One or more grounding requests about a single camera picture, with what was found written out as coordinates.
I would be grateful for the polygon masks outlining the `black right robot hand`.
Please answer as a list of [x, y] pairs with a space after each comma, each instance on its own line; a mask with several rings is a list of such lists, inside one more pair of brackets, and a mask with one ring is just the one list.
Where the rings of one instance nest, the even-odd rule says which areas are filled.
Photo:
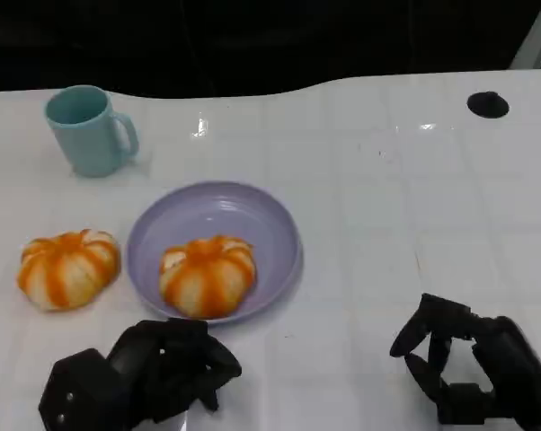
[[[447, 383], [442, 378], [454, 339], [472, 342], [477, 363], [492, 383]], [[482, 425], [511, 418], [541, 430], [541, 361], [521, 328], [506, 316], [481, 317], [467, 305], [424, 293], [390, 348], [436, 405], [442, 425]]]

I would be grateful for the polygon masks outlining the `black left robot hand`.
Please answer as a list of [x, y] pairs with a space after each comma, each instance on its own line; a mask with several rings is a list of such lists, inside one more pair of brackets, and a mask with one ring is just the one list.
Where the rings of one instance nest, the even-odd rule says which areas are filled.
[[120, 335], [107, 359], [129, 389], [130, 429], [164, 422], [196, 400], [215, 412], [217, 390], [242, 374], [236, 357], [199, 320], [140, 321]]

